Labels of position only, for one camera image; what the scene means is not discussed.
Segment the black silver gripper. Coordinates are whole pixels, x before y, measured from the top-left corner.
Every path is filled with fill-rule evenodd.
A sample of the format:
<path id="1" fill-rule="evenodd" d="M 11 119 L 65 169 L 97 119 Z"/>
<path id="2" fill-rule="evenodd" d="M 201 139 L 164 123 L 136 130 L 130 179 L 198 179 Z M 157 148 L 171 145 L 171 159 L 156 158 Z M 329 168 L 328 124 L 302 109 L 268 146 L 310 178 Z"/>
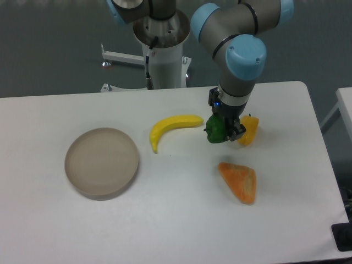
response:
<path id="1" fill-rule="evenodd" d="M 240 115 L 250 95 L 251 93 L 241 97 L 232 96 L 226 93 L 221 85 L 209 91 L 208 104 L 212 108 L 213 115 L 218 115 L 223 119 L 230 141 L 241 139 L 246 132 L 246 128 L 240 122 Z"/>

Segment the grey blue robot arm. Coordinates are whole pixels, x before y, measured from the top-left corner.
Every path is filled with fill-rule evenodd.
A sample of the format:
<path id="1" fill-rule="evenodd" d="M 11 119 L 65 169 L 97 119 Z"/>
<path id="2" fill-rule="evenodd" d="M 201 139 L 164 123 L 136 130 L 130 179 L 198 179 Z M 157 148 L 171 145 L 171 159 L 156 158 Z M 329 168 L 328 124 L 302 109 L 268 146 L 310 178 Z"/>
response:
<path id="1" fill-rule="evenodd" d="M 293 1 L 238 1 L 228 9 L 214 3 L 199 7 L 191 18 L 176 1 L 108 1 L 116 23 L 133 24 L 135 37 L 146 47 L 144 68 L 147 88 L 161 88 L 162 79 L 178 77 L 176 69 L 157 69 L 156 53 L 183 44 L 193 34 L 222 71 L 217 87 L 209 92 L 212 115 L 205 132 L 210 143 L 235 141 L 246 132 L 240 115 L 261 75 L 267 58 L 257 37 L 290 20 Z"/>

